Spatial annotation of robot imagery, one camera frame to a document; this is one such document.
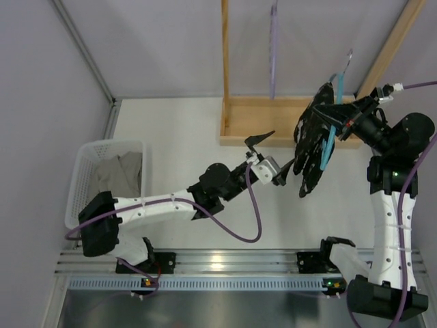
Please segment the teal plastic hanger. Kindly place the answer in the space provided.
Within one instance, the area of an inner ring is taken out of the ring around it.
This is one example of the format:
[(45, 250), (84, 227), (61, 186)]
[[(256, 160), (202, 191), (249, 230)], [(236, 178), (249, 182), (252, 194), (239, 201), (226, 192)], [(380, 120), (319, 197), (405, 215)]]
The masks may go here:
[[(343, 100), (344, 76), (350, 65), (352, 56), (353, 56), (353, 49), (350, 49), (346, 55), (346, 61), (345, 64), (342, 65), (341, 70), (333, 74), (329, 79), (330, 82), (333, 82), (334, 79), (337, 79), (337, 97), (336, 97), (337, 104), (341, 104)], [(322, 157), (320, 163), (320, 169), (322, 171), (326, 169), (326, 166), (330, 161), (332, 151), (334, 150), (335, 136), (336, 136), (336, 128), (334, 126), (330, 126), (328, 139), (327, 140), (324, 139), (322, 141)]]

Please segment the black white patterned trousers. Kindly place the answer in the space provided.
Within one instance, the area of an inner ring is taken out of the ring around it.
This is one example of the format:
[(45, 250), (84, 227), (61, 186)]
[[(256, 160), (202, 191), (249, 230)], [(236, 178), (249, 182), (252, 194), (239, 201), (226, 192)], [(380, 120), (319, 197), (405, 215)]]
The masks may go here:
[(299, 197), (304, 198), (315, 189), (322, 174), (322, 142), (328, 139), (329, 127), (314, 113), (316, 105), (333, 105), (334, 89), (331, 82), (325, 82), (317, 91), (307, 108), (298, 119), (294, 129), (293, 173), (302, 175)]

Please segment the lilac plastic hanger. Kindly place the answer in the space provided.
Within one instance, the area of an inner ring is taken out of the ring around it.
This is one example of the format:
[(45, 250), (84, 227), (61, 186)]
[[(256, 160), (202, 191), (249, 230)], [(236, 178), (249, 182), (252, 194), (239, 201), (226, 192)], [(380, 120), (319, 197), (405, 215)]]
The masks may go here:
[(277, 49), (278, 49), (278, 1), (273, 1), (270, 9), (270, 38), (269, 38), (269, 60), (270, 80), (269, 97), (271, 100), (276, 94), (276, 72), (277, 72)]

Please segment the grey trousers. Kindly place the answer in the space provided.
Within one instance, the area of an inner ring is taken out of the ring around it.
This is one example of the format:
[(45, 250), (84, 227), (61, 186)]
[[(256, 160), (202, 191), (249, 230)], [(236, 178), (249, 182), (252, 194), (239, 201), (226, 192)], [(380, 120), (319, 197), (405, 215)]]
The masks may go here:
[(139, 197), (142, 158), (140, 152), (127, 152), (101, 161), (89, 181), (88, 198), (104, 191), (110, 191), (113, 197)]

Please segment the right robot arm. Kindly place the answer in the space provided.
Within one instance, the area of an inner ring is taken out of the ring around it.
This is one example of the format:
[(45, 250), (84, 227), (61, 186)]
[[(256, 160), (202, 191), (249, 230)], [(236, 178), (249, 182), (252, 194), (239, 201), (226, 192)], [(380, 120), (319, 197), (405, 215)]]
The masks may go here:
[(348, 239), (327, 238), (325, 256), (346, 281), (346, 302), (355, 313), (385, 318), (391, 327), (428, 309), (412, 269), (412, 213), (418, 195), (417, 171), (436, 143), (435, 126), (422, 113), (409, 113), (395, 126), (376, 116), (401, 84), (376, 88), (345, 104), (318, 104), (313, 110), (336, 129), (339, 140), (357, 136), (376, 155), (367, 168), (375, 216), (373, 260), (367, 264)]

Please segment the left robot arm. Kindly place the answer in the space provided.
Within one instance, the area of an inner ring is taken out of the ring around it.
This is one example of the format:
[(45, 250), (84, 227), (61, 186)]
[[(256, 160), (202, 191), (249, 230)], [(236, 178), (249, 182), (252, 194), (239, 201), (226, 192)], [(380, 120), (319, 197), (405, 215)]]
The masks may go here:
[(273, 157), (263, 156), (255, 146), (269, 133), (245, 139), (245, 160), (234, 169), (213, 163), (187, 189), (152, 197), (115, 197), (110, 191), (98, 193), (79, 214), (83, 255), (94, 258), (112, 255), (135, 266), (154, 262), (150, 240), (139, 229), (167, 220), (193, 221), (223, 211), (244, 191), (253, 196), (255, 182), (283, 186), (293, 161), (280, 166)]

